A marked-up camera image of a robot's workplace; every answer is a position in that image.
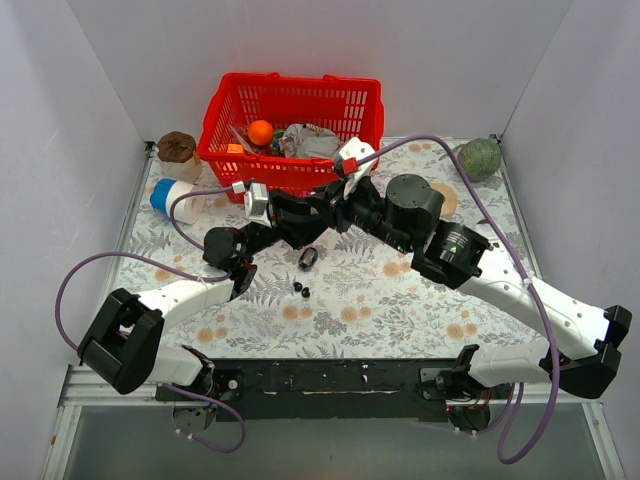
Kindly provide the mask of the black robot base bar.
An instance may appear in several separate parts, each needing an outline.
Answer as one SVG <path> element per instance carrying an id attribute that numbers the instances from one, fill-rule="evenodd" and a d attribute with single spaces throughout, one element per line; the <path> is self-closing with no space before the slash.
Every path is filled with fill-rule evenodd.
<path id="1" fill-rule="evenodd" d="M 453 383 L 453 359 L 220 359 L 188 390 L 246 420 L 416 418 L 448 420 L 447 404 L 484 406 L 477 385 Z"/>

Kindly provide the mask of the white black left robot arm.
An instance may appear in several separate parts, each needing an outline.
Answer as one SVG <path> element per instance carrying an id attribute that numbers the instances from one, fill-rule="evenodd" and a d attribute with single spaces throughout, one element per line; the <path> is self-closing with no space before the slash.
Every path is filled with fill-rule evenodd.
<path id="1" fill-rule="evenodd" d="M 193 400 L 214 387 L 214 363 L 189 346 L 167 347 L 161 338 L 181 322 L 246 292 L 257 253 L 278 241 L 293 248 L 311 244 L 330 223 L 330 205 L 320 193 L 298 198 L 274 190 L 265 199 L 246 194 L 249 223 L 213 227 L 204 238 L 201 274 L 155 290 L 111 292 L 78 346 L 80 360 L 118 393 L 146 382 L 176 385 Z"/>

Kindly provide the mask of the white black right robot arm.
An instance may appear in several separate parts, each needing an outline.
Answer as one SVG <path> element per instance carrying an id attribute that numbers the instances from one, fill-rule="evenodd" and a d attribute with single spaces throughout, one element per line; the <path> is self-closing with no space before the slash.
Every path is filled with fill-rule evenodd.
<path id="1" fill-rule="evenodd" d="M 384 194 L 369 177 L 353 191 L 344 180 L 318 188 L 307 201 L 338 232 L 356 226 L 401 253 L 430 281 L 479 298 L 539 333 L 547 313 L 556 343 L 542 337 L 525 345 L 466 346 L 451 370 L 429 385 L 447 397 L 475 397 L 507 383 L 559 381 L 561 390 L 597 399 L 612 383 L 621 363 L 619 346 L 632 315 L 579 302 L 544 281 L 525 281 L 505 242 L 462 224 L 439 219 L 443 195 L 415 174 L 394 177 Z"/>

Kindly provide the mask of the black earbud charging case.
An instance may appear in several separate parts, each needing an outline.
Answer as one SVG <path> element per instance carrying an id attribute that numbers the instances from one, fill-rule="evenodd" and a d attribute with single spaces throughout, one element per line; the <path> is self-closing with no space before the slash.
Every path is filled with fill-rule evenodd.
<path id="1" fill-rule="evenodd" d="M 307 247 L 303 250 L 299 257 L 298 268 L 301 271 L 309 271 L 314 267 L 318 258 L 318 250 L 315 247 Z"/>

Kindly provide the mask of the crumpled silver foil bag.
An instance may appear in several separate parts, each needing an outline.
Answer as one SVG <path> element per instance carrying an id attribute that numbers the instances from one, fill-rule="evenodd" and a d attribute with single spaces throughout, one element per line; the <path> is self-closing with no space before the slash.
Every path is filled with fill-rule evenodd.
<path id="1" fill-rule="evenodd" d="M 308 123 L 289 125 L 279 140 L 286 158 L 331 158 L 342 145 L 333 131 Z"/>

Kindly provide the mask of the orange fruit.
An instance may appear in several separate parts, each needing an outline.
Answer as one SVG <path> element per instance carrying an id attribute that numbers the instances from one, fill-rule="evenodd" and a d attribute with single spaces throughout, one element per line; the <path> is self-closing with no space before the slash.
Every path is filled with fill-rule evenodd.
<path id="1" fill-rule="evenodd" d="M 257 146 L 269 145 L 274 137 L 274 128 L 266 120 L 255 120 L 247 129 L 249 140 Z"/>

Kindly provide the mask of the red plastic shopping basket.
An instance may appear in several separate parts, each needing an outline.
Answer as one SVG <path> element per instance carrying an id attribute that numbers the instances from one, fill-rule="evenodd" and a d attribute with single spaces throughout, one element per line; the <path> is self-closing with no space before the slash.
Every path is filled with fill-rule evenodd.
<path id="1" fill-rule="evenodd" d="M 381 91 L 367 78 L 228 73 L 205 114 L 198 154 L 224 187 L 255 179 L 305 196 L 335 180 L 332 157 L 348 140 L 379 147 Z"/>

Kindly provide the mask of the beige tape roll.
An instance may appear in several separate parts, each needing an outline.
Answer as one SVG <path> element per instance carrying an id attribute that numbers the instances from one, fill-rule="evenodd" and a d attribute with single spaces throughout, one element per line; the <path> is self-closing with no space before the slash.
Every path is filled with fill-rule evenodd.
<path id="1" fill-rule="evenodd" d="M 452 220 L 458 206 L 456 192 L 451 186 L 444 183 L 431 183 L 430 186 L 444 197 L 440 217 L 445 220 Z"/>

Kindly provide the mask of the floral patterned table mat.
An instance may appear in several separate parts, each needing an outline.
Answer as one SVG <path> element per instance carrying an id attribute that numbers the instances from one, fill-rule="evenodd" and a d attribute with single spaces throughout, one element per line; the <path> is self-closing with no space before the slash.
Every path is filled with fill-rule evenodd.
<path id="1" fill-rule="evenodd" d="M 155 154 L 150 165 L 127 250 L 196 274 L 203 265 L 201 252 L 150 205 L 150 194 L 164 177 Z M 483 219 L 438 144 L 422 141 L 394 150 L 371 176 L 384 193 L 388 181 L 403 173 L 451 186 L 458 196 L 452 220 L 474 226 Z M 533 274 L 501 173 L 474 188 Z M 243 208 L 215 195 L 206 199 L 198 222 L 184 231 L 202 242 L 209 227 L 244 224 Z M 410 255 L 354 227 L 344 234 L 328 230 L 314 247 L 319 258 L 306 272 L 298 268 L 301 251 L 286 243 L 261 252 L 245 294 L 170 329 L 163 345 L 189 345 L 213 358 L 449 358 L 468 344 L 509 346 L 540 337 L 497 308 L 421 277 L 410 268 Z M 311 295 L 296 292 L 294 282 Z"/>

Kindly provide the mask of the blue white tape roll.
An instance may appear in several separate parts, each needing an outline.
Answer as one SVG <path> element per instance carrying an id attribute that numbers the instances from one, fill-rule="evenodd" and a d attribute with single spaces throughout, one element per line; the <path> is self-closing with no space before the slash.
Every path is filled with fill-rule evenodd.
<path id="1" fill-rule="evenodd" d="M 174 207 L 174 219 L 185 224 L 194 224 L 200 217 L 204 206 L 203 196 L 191 196 L 181 201 L 178 198 L 188 193 L 201 191 L 202 188 L 181 180 L 160 179 L 150 196 L 151 207 L 165 217 L 170 217 Z"/>

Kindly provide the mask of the white plastic bottle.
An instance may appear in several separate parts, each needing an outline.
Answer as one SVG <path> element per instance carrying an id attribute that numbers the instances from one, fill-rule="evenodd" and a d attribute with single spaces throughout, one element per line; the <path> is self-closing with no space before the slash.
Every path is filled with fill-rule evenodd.
<path id="1" fill-rule="evenodd" d="M 481 219 L 475 224 L 476 230 L 492 230 L 493 227 L 487 219 Z"/>

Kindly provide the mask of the green melon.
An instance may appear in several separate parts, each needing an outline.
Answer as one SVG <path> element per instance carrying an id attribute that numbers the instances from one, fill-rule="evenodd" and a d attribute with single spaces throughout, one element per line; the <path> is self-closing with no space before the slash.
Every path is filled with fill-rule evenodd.
<path id="1" fill-rule="evenodd" d="M 476 138 L 455 148 L 443 146 L 445 155 L 455 156 L 452 164 L 457 173 L 463 173 L 470 182 L 488 180 L 500 168 L 502 161 L 498 143 L 488 138 Z"/>

